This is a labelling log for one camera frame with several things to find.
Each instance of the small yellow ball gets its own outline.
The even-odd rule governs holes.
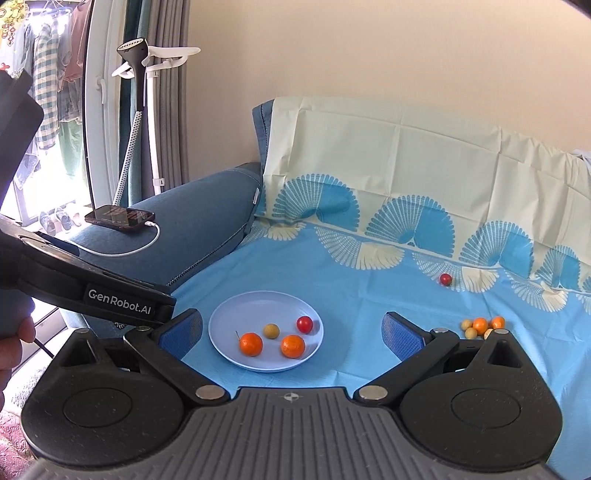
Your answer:
[[[262,330],[262,334],[271,340],[279,337],[279,327],[274,323],[268,323]]]
[[[467,328],[466,331],[464,332],[464,335],[466,335],[466,338],[468,340],[474,340],[474,338],[476,338],[478,336],[478,332],[476,331],[475,328]]]
[[[465,332],[466,330],[468,330],[468,328],[470,328],[472,326],[472,321],[469,319],[464,320],[461,324],[460,324],[460,328],[462,329],[462,332]]]

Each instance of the silver screw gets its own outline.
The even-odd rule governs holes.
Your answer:
[[[382,400],[388,395],[388,390],[379,385],[366,385],[359,389],[359,396],[364,400]]]
[[[202,400],[219,400],[225,393],[226,391],[218,385],[204,385],[197,389],[195,395]]]

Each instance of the finger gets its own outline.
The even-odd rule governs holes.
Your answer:
[[[22,343],[17,337],[0,340],[0,370],[18,367],[22,358]]]
[[[18,328],[17,336],[25,343],[33,343],[35,340],[35,323],[31,317],[22,321]]]
[[[0,370],[0,391],[3,391],[12,377],[12,370]]]

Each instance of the beige wall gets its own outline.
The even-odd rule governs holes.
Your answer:
[[[191,178],[256,160],[281,95],[443,107],[591,149],[591,20],[561,0],[193,0]]]

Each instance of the light purple plate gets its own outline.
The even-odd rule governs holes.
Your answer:
[[[296,321],[308,316],[314,328],[308,335],[301,333]],[[279,337],[270,340],[262,334],[267,323],[279,327]],[[213,346],[225,358],[239,367],[255,372],[282,372],[297,367],[316,353],[324,336],[322,320],[306,302],[276,291],[251,291],[224,301],[209,319],[209,338]],[[238,335],[254,332],[262,338],[263,348],[258,356],[244,355],[238,347]],[[281,341],[287,335],[300,335],[306,350],[297,359],[281,353]]]

